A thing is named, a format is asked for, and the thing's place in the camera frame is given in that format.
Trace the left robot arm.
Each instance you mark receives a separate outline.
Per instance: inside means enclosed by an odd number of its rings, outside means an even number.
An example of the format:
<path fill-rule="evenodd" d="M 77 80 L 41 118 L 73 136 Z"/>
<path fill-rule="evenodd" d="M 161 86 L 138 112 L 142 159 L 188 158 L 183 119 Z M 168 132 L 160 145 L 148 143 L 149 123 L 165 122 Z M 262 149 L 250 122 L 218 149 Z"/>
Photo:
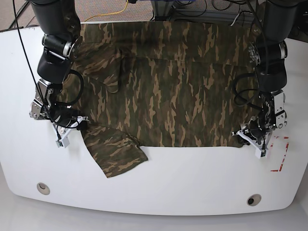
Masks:
<path fill-rule="evenodd" d="M 300 4 L 299 0 L 268 0 L 265 3 L 263 20 L 259 19 L 255 9 L 251 9 L 260 29 L 260 35 L 248 48 L 255 70 L 253 73 L 237 76 L 233 81 L 232 91 L 237 106 L 247 105 L 259 111 L 257 117 L 241 124 L 240 130 L 234 133 L 245 144 L 255 147 L 257 158 L 268 154 L 268 143 L 273 131 L 282 129 L 287 124 L 283 92 L 287 84 L 285 59 L 288 48 L 285 39 L 292 30 Z M 257 88 L 251 89 L 254 95 L 246 99 L 243 94 L 247 90 L 238 91 L 236 88 L 240 80 L 248 77 L 257 79 Z"/>

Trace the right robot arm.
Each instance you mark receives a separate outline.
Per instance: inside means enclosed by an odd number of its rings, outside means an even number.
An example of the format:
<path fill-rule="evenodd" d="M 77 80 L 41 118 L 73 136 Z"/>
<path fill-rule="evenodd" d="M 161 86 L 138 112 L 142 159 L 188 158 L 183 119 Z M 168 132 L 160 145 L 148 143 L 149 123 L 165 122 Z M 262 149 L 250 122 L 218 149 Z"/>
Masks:
<path fill-rule="evenodd" d="M 72 108 L 84 90 L 82 75 L 71 68 L 82 42 L 80 19 L 73 0 L 29 0 L 28 3 L 44 32 L 43 53 L 37 68 L 40 80 L 34 82 L 36 95 L 29 115 L 34 120 L 50 121 L 57 146 L 67 147 L 69 133 L 82 129 L 87 121 L 79 110 Z M 60 102 L 57 96 L 69 75 L 78 78 L 79 92 L 72 101 Z"/>

